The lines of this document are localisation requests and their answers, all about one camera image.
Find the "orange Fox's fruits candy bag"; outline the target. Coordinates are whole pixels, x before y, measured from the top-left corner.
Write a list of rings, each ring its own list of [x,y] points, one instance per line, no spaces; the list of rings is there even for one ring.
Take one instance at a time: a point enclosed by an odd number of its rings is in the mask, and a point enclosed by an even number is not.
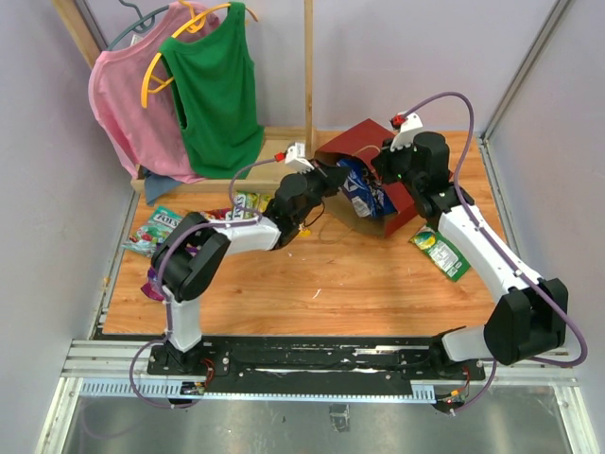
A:
[[[231,208],[220,208],[204,210],[200,211],[199,213],[209,221],[230,220],[232,218],[233,210]]]

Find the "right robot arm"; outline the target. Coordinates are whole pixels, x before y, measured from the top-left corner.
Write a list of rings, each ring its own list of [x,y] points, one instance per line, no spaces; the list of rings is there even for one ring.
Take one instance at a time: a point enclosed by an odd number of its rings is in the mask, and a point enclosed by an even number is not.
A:
[[[448,378],[462,361],[495,359],[503,365],[535,358],[565,341],[568,290],[546,280],[517,257],[482,217],[472,197],[457,189],[448,168],[450,148],[442,134],[425,131],[401,145],[383,141],[372,166],[382,183],[400,183],[428,226],[461,252],[494,302],[483,325],[440,336],[428,355],[430,371]]]

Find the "purple snack pack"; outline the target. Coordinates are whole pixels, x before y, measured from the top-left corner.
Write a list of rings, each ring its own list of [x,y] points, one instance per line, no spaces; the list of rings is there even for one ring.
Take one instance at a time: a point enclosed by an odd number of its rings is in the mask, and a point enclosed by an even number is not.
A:
[[[157,301],[157,302],[164,301],[164,296],[159,291],[158,282],[157,282],[157,273],[152,267],[150,267],[147,270],[147,280],[140,287],[140,290],[143,292],[143,294],[146,297],[148,297],[148,299],[151,299],[151,300]]]

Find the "red paper bag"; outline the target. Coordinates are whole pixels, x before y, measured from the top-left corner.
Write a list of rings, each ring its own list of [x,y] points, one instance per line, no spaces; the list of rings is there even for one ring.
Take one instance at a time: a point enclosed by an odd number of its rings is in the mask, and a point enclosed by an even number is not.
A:
[[[354,231],[389,237],[417,216],[414,201],[400,183],[383,184],[371,160],[392,133],[371,119],[329,137],[321,133],[315,159],[346,166],[350,174],[339,193],[325,201],[326,211]]]

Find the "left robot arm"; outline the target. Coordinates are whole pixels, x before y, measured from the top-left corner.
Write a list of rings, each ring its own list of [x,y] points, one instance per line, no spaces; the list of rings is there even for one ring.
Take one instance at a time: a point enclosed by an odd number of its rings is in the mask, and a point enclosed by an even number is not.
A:
[[[303,173],[283,177],[260,215],[240,220],[209,220],[199,212],[186,215],[156,250],[151,267],[164,296],[164,348],[180,373],[194,373],[202,363],[200,296],[230,255],[280,250],[299,234],[312,210],[334,197],[350,169],[316,160]]]

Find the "green candy bag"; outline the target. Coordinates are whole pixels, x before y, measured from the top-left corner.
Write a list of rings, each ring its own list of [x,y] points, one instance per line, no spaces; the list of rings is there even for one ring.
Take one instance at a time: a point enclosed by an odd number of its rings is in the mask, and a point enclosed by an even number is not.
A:
[[[420,228],[409,242],[426,255],[452,282],[457,282],[471,268],[462,252],[428,225]]]

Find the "teal Fox's candy bag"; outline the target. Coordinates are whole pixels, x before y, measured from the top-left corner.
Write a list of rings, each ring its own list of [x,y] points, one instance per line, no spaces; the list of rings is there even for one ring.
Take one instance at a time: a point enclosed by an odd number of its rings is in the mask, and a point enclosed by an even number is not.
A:
[[[151,257],[181,221],[181,215],[160,206],[141,227],[124,241],[122,247],[142,256]]]

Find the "dark blue snack wrapper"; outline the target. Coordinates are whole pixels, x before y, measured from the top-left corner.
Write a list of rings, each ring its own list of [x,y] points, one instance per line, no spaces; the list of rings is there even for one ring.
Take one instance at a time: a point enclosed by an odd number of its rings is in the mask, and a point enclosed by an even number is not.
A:
[[[378,219],[396,212],[382,184],[362,161],[355,157],[342,158],[337,165],[351,170],[342,191],[360,218]]]

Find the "green Fox's spring tea bag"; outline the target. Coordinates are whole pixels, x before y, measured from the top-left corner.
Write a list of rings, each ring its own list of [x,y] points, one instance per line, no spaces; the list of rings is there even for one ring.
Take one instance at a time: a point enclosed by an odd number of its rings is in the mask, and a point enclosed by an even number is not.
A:
[[[240,220],[254,218],[258,213],[263,213],[267,209],[271,198],[270,194],[237,191],[234,197],[235,205],[226,215],[226,219]]]

